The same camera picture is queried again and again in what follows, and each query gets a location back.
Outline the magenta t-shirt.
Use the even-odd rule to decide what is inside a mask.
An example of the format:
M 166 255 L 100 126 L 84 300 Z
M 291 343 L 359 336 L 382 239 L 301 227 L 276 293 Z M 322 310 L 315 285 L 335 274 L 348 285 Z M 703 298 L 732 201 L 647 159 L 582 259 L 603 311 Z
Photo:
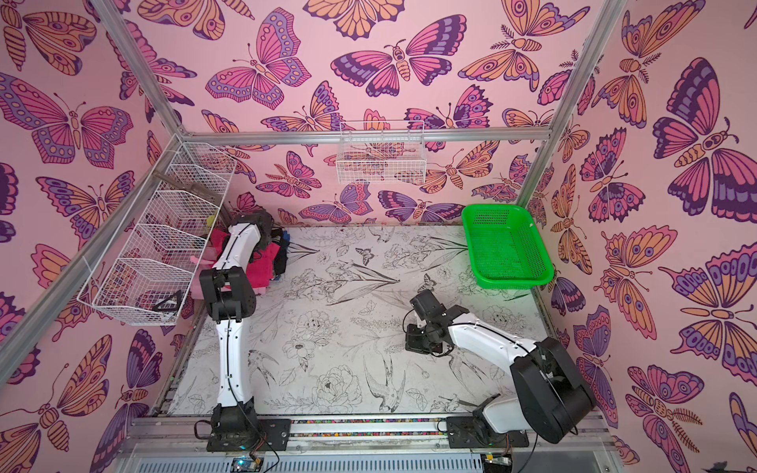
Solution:
M 210 236 L 212 248 L 218 256 L 221 256 L 224 244 L 228 242 L 230 235 L 218 229 L 214 229 Z M 274 260 L 280 250 L 277 242 L 272 242 L 265 250 L 256 250 L 252 254 L 252 261 L 246 266 L 246 276 L 257 294 L 263 294 L 269 287 L 274 275 Z

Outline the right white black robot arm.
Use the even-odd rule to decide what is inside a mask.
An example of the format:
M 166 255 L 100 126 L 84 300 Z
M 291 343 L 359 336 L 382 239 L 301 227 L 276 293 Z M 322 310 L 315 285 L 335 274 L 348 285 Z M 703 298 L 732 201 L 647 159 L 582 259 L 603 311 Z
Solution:
M 593 390 L 557 339 L 534 341 L 508 333 L 465 307 L 445 307 L 430 290 L 410 303 L 422 324 L 405 327 L 407 351 L 431 356 L 471 352 L 507 372 L 516 390 L 513 399 L 492 395 L 470 416 L 447 420 L 451 447 L 463 447 L 466 441 L 494 447 L 508 441 L 510 433 L 528 430 L 556 445 L 577 433 L 579 423 L 597 407 Z

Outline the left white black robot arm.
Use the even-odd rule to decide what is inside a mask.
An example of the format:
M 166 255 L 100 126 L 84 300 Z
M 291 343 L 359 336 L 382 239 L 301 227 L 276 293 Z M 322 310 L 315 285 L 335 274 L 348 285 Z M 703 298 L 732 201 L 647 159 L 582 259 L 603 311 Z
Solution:
M 254 409 L 246 331 L 252 327 L 256 294 L 246 268 L 256 250 L 271 242 L 273 218 L 264 210 L 242 214 L 229 228 L 216 262 L 199 274 L 199 284 L 220 344 L 219 394 L 209 421 L 209 453 L 250 451 L 266 443 Z

